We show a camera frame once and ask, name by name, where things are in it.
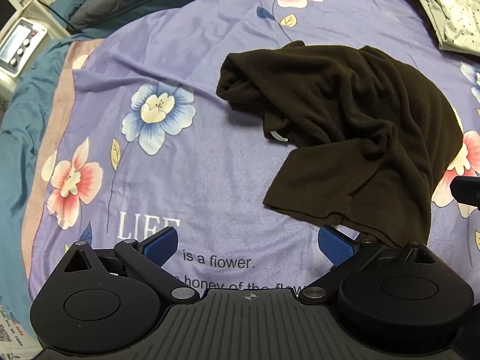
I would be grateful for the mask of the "dark brown shirt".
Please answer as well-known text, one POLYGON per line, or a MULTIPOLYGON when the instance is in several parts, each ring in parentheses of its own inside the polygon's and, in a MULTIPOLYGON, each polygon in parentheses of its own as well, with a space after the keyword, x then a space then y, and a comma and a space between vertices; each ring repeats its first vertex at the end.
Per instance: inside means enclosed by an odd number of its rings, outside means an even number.
POLYGON ((421 72, 379 49, 306 46, 229 54, 217 95, 292 144, 264 197, 317 226, 392 248, 426 242, 431 197, 463 144, 452 106, 421 72))

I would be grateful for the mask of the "purple floral bed sheet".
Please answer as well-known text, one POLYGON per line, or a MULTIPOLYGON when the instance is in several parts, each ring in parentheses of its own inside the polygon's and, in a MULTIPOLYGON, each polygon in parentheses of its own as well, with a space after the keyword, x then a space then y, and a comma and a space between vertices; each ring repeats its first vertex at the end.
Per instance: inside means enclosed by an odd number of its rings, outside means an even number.
POLYGON ((167 226, 167 270, 200 290, 299 290, 328 272, 317 228, 263 203, 291 145, 216 95, 227 54, 295 40, 375 47, 447 97, 464 142, 433 194, 428 245, 477 288, 479 212, 449 185, 479 174, 479 63, 438 49, 404 0, 198 0, 72 45, 25 211, 30 295, 74 241, 109 248, 167 226))

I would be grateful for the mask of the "white polka dot garment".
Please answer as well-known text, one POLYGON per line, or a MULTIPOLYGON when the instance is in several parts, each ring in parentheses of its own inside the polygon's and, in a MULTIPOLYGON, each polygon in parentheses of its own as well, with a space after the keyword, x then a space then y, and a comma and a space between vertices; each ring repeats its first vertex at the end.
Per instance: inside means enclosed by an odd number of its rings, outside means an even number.
POLYGON ((439 49, 479 55, 479 0, 419 0, 439 49))

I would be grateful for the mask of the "white bedside device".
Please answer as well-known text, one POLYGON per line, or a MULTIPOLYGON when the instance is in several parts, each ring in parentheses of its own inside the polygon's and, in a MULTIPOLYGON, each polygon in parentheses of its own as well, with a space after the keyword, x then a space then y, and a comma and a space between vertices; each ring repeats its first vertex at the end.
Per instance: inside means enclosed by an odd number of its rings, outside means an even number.
POLYGON ((42 24, 18 19, 1 41, 1 69, 17 77, 46 35, 47 28, 42 24))

